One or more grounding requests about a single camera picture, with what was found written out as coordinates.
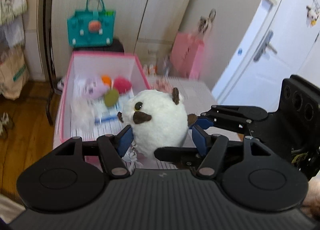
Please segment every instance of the hole in black bracket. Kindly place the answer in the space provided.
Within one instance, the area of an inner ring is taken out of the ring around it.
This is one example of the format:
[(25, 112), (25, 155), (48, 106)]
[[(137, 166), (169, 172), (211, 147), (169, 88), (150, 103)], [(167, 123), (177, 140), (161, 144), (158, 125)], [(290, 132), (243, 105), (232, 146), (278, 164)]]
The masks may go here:
[(289, 99), (289, 98), (290, 98), (290, 95), (291, 95), (290, 87), (289, 87), (289, 86), (286, 86), (286, 87), (284, 88), (284, 97), (285, 97), (286, 99)]
[(304, 117), (309, 122), (312, 120), (314, 115), (313, 106), (310, 103), (307, 103), (304, 108)]
[(294, 96), (293, 96), (292, 103), (293, 103), (294, 108), (297, 111), (301, 110), (301, 107), (302, 107), (302, 96), (301, 96), (301, 94), (299, 94), (298, 92), (295, 92)]
[(57, 156), (71, 156), (75, 152), (75, 145), (74, 141), (70, 142), (67, 146), (65, 146), (62, 150), (60, 150), (56, 155)]
[(251, 154), (253, 156), (270, 156), (270, 153), (266, 152), (254, 142), (251, 144)]

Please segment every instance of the olive green object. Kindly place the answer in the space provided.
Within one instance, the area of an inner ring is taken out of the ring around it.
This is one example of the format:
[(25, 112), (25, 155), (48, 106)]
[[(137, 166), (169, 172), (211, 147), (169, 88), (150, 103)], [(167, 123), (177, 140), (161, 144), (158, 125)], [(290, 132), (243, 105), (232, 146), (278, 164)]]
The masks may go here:
[(104, 103), (107, 107), (112, 107), (113, 105), (115, 105), (118, 99), (119, 92), (117, 89), (112, 89), (104, 95)]

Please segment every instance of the pink paper bag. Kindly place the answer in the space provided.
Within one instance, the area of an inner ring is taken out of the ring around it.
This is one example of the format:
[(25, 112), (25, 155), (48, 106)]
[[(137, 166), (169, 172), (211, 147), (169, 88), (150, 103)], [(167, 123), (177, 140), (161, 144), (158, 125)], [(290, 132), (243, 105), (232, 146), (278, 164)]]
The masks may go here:
[(188, 33), (178, 33), (170, 62), (183, 78), (198, 79), (202, 67), (204, 42)]

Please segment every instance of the door frame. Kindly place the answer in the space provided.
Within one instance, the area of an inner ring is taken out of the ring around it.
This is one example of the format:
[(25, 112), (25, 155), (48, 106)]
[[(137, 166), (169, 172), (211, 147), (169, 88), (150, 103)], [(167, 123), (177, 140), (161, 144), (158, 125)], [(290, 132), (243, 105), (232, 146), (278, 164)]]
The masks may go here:
[(281, 4), (272, 6), (269, 1), (261, 0), (260, 5), (228, 66), (212, 89), (212, 95), (223, 104), (230, 91), (254, 58), (254, 54), (266, 36), (276, 12)]

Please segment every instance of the screw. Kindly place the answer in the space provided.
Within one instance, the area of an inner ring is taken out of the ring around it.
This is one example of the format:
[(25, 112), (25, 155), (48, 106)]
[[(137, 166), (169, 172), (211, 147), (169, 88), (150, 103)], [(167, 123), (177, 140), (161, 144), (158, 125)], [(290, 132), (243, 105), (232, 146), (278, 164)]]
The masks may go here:
[(202, 176), (212, 176), (214, 174), (214, 169), (210, 168), (210, 167), (202, 167), (201, 169), (199, 169), (199, 173)]
[(122, 167), (115, 167), (111, 170), (111, 173), (115, 176), (124, 176), (127, 174), (127, 170)]

